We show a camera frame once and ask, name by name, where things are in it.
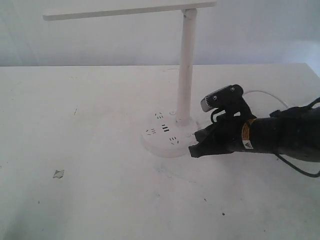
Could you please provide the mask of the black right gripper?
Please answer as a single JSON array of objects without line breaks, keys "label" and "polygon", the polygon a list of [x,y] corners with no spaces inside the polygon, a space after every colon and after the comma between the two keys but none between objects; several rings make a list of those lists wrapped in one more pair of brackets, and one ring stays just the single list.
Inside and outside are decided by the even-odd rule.
[{"label": "black right gripper", "polygon": [[249,137],[249,130],[256,116],[243,99],[219,103],[213,107],[212,116],[225,111],[216,117],[213,126],[207,126],[194,133],[198,144],[188,147],[192,158],[212,154],[231,154],[245,149],[243,141]]}]

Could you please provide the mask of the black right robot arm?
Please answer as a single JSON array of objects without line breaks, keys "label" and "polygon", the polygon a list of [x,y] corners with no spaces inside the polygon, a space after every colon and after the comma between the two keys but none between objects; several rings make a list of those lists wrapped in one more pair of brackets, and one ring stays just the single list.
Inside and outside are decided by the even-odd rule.
[{"label": "black right robot arm", "polygon": [[318,163],[320,161],[320,108],[317,98],[305,106],[274,111],[267,118],[223,116],[195,132],[191,157],[235,152],[286,155]]}]

